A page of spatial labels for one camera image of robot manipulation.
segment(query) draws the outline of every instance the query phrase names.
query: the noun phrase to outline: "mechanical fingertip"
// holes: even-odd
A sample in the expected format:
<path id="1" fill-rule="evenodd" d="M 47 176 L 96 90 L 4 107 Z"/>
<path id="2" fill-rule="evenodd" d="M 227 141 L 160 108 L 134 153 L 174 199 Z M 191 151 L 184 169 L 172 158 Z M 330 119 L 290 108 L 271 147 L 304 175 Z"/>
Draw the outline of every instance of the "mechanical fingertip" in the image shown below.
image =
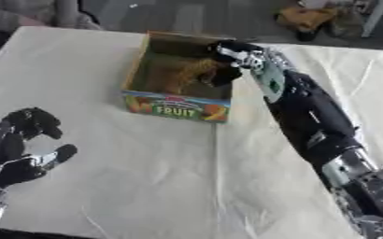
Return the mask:
<path id="1" fill-rule="evenodd" d="M 63 136 L 63 132 L 57 127 L 45 129 L 43 134 L 53 139 L 60 139 Z"/>
<path id="2" fill-rule="evenodd" d="M 68 161 L 71 157 L 78 153 L 78 149 L 74 145 L 64 145 L 56 149 L 56 152 L 58 153 L 56 160 L 61 163 Z"/>

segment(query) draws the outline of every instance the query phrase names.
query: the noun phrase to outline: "white table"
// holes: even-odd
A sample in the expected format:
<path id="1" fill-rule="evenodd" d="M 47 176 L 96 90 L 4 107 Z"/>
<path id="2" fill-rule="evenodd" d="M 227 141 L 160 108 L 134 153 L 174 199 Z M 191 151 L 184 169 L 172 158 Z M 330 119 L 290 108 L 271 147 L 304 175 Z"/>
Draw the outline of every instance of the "white table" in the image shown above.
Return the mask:
<path id="1" fill-rule="evenodd" d="M 39 106 L 79 154 L 14 186 L 2 227 L 95 238 L 358 238 L 272 120 L 248 75 L 229 123 L 124 111 L 119 84 L 143 36 L 22 28 L 0 52 L 0 119 Z M 383 162 L 383 51 L 277 45 L 362 122 Z"/>

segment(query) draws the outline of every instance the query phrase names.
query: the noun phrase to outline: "brown object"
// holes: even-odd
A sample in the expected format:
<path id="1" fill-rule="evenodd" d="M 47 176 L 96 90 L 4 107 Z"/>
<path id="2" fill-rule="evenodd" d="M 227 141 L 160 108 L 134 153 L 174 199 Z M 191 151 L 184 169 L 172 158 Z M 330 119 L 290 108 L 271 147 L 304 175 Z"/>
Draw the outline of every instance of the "brown object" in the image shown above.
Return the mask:
<path id="1" fill-rule="evenodd" d="M 203 77 L 203 81 L 210 81 L 216 75 L 216 71 L 225 66 L 224 63 L 218 63 L 211 59 L 190 63 L 166 83 L 165 91 L 167 93 L 182 94 L 184 89 L 196 82 L 198 77 Z"/>
<path id="2" fill-rule="evenodd" d="M 280 10 L 277 22 L 296 28 L 300 32 L 313 32 L 324 22 L 337 15 L 336 8 L 306 9 L 304 7 L 288 7 Z"/>

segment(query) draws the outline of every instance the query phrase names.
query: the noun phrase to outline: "box label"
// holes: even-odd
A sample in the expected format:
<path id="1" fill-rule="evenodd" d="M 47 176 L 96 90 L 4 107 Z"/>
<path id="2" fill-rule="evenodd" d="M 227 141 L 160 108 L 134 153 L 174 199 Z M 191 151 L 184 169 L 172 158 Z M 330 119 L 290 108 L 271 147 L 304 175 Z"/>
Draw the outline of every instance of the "box label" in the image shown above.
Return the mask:
<path id="1" fill-rule="evenodd" d="M 229 107 L 210 104 L 206 101 L 190 100 L 182 97 L 153 97 L 126 95 L 126 105 L 134 113 L 164 116 L 185 120 L 204 120 L 224 122 L 227 120 Z"/>

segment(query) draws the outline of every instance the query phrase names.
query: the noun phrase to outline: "cardboard box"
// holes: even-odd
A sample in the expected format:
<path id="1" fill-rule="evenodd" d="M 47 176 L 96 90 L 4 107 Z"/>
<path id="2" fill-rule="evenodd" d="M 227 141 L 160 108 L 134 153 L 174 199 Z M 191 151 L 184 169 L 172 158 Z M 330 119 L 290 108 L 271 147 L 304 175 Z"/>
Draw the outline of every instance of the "cardboard box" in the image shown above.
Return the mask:
<path id="1" fill-rule="evenodd" d="M 163 33 L 149 33 L 140 56 L 121 92 L 133 113 L 185 120 L 226 122 L 232 86 L 211 88 L 196 82 L 181 95 L 164 91 L 168 80 L 190 63 L 207 57 L 206 45 L 220 40 Z"/>

